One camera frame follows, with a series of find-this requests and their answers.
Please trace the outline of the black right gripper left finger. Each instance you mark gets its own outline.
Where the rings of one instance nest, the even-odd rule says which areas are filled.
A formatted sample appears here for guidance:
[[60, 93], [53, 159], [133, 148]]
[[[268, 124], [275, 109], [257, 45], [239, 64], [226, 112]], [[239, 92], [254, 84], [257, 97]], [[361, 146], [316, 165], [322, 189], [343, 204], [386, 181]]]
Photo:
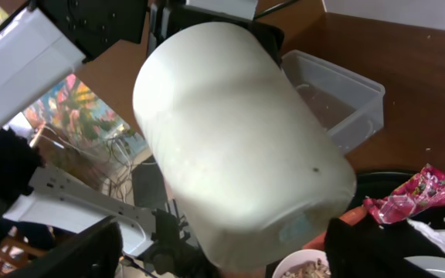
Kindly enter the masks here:
[[122, 249], [119, 224], [108, 216], [6, 277], [113, 277]]

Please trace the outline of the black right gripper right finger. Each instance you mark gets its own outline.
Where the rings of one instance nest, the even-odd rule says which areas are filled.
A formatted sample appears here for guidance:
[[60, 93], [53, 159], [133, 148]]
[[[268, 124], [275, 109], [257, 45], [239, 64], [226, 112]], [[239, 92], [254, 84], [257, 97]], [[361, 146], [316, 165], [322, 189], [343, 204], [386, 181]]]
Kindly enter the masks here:
[[408, 222], [380, 227], [370, 216], [355, 225], [332, 219], [325, 233], [324, 251], [332, 278], [431, 277], [406, 257], [445, 258]]

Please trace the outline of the white plastic cup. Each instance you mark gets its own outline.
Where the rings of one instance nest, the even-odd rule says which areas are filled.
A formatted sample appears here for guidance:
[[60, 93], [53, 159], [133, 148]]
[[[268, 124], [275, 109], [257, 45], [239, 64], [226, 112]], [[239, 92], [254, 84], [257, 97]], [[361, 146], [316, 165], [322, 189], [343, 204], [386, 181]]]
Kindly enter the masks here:
[[285, 257], [355, 194], [351, 165], [242, 27], [207, 22], [174, 34], [145, 60], [132, 103], [179, 208], [221, 270]]

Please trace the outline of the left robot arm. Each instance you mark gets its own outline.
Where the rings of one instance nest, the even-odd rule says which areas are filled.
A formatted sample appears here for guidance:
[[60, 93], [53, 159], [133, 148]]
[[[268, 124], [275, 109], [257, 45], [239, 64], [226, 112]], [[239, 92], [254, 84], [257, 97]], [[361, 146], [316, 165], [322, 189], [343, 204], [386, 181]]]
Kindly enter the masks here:
[[0, 129], [64, 77], [121, 40], [141, 43], [148, 30], [152, 53], [169, 37], [193, 25], [228, 22], [250, 31], [277, 58], [284, 31], [258, 22], [255, 4], [143, 0], [26, 1], [0, 25]]

